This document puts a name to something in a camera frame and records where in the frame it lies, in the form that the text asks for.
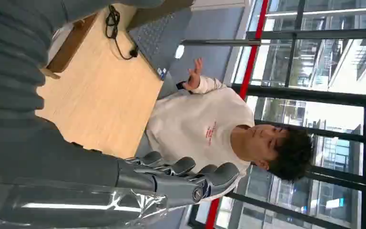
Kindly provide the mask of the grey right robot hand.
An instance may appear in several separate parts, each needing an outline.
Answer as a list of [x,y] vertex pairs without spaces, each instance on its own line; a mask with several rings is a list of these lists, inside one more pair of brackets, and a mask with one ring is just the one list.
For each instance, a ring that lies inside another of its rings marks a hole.
[[0,229],[138,229],[215,197],[234,183],[232,163],[193,172],[157,152],[121,159],[67,142],[45,119],[0,127]]

